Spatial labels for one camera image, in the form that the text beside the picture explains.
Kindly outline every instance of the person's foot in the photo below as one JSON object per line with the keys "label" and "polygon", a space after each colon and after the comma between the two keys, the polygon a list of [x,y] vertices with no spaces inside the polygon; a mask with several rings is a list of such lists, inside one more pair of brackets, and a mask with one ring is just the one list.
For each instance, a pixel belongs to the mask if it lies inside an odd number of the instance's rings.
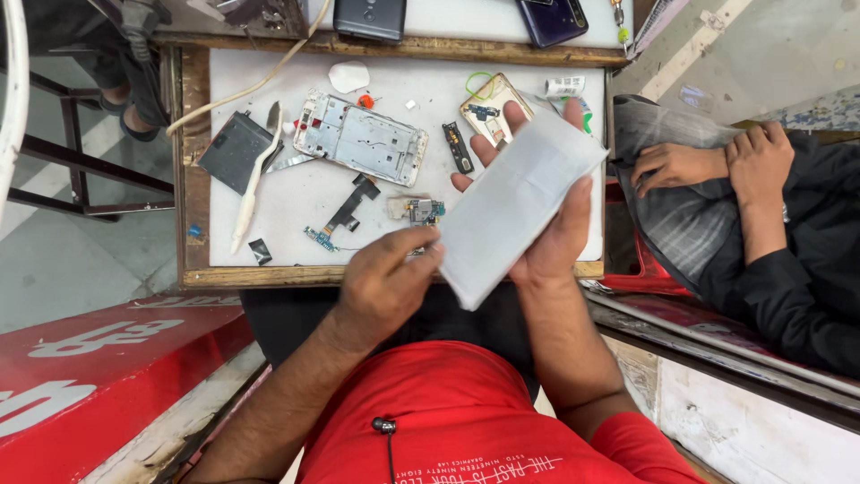
{"label": "person's foot", "polygon": [[128,81],[120,84],[119,87],[101,90],[101,95],[104,96],[105,101],[118,106],[125,104],[130,94],[132,94],[132,85]]}
{"label": "person's foot", "polygon": [[126,126],[128,129],[136,132],[136,133],[147,133],[156,129],[157,127],[152,126],[151,124],[147,124],[140,119],[138,115],[138,107],[132,104],[126,109],[126,112],[122,114],[122,121],[126,122]]}

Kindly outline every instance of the red sign board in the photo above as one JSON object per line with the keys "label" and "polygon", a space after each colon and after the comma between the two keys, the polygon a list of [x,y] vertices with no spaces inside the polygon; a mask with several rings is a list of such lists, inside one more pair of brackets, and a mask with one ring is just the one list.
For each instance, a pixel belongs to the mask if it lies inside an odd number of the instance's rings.
{"label": "red sign board", "polygon": [[238,297],[153,297],[0,335],[0,481],[77,482],[253,341]]}

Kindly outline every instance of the black smartphone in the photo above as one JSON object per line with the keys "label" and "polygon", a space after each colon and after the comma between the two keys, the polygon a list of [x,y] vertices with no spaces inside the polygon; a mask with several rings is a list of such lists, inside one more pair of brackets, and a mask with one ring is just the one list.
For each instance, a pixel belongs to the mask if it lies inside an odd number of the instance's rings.
{"label": "black smartphone", "polygon": [[335,0],[335,32],[399,43],[406,0]]}
{"label": "black smartphone", "polygon": [[517,0],[517,4],[535,47],[545,49],[588,32],[579,0],[552,0],[549,5]]}

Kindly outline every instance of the red t-shirt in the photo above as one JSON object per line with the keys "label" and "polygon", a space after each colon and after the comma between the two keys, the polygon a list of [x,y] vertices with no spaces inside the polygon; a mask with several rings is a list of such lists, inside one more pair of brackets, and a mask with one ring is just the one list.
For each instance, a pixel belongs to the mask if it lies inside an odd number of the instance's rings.
{"label": "red t-shirt", "polygon": [[535,411],[507,361],[456,341],[407,344],[358,367],[308,436],[296,482],[389,483],[374,417],[396,420],[396,484],[704,483],[641,414],[607,419],[589,445]]}

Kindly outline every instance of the person's hand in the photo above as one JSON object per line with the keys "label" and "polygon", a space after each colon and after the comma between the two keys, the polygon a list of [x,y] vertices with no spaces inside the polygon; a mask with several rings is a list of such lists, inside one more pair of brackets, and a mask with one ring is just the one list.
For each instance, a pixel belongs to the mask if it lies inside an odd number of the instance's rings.
{"label": "person's hand", "polygon": [[636,190],[643,198],[650,189],[671,188],[728,177],[726,154],[722,148],[700,150],[689,146],[661,143],[639,152],[630,184],[639,183],[642,174],[657,170]]}
{"label": "person's hand", "polygon": [[[341,296],[320,325],[327,343],[350,352],[370,352],[424,301],[433,272],[442,263],[434,226],[404,228],[360,250],[347,265]],[[424,255],[406,261],[415,247]]]}
{"label": "person's hand", "polygon": [[[526,123],[525,114],[516,102],[507,102],[504,113],[513,133],[517,133]],[[573,99],[568,101],[564,110],[564,119],[582,130],[582,112],[577,101]],[[470,144],[484,166],[492,163],[499,154],[481,135],[472,136]],[[472,180],[460,173],[453,173],[451,182],[456,189],[465,191]],[[592,183],[591,177],[586,175],[570,187],[556,217],[523,257],[513,265],[509,274],[517,286],[544,287],[574,282],[572,268],[588,240]]]}
{"label": "person's hand", "polygon": [[778,122],[738,134],[726,145],[728,177],[741,208],[766,206],[782,213],[783,186],[795,151]]}

